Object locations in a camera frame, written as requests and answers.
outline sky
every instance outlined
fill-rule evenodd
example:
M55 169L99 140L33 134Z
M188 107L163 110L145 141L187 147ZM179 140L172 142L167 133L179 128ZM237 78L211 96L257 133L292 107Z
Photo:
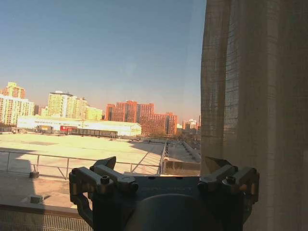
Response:
M204 20L204 0L1 0L0 87L39 106L61 90L198 119Z

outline blue sky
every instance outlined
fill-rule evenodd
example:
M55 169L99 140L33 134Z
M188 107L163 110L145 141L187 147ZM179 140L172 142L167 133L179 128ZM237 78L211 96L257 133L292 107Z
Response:
M204 18L204 0L2 0L0 86L40 106L62 90L197 119Z

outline warehouse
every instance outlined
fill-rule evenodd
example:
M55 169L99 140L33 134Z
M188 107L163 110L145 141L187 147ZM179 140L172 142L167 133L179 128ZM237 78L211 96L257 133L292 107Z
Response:
M116 132L117 136L141 135L141 126L138 123L104 120L80 120L39 115L20 116L17 121L17 128L36 130L38 127L42 126L50 127L55 133L70 133L72 129L86 129L96 131L112 131Z

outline curtain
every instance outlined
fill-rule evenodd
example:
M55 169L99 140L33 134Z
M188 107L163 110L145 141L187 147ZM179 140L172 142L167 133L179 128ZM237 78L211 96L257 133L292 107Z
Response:
M308 230L308 1L207 0L201 62L206 156L260 173L245 230Z

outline white building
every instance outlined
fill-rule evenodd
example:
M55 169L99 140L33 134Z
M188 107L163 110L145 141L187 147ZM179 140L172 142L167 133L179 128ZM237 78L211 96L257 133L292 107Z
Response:
M0 123L16 125L20 116L34 113L34 102L0 94Z
M35 129L37 126L51 126L53 131L60 131L63 126L91 130L116 131L118 136L141 135L138 123L116 122L105 120L80 120L72 118L56 118L50 116L21 116L18 118L17 128Z

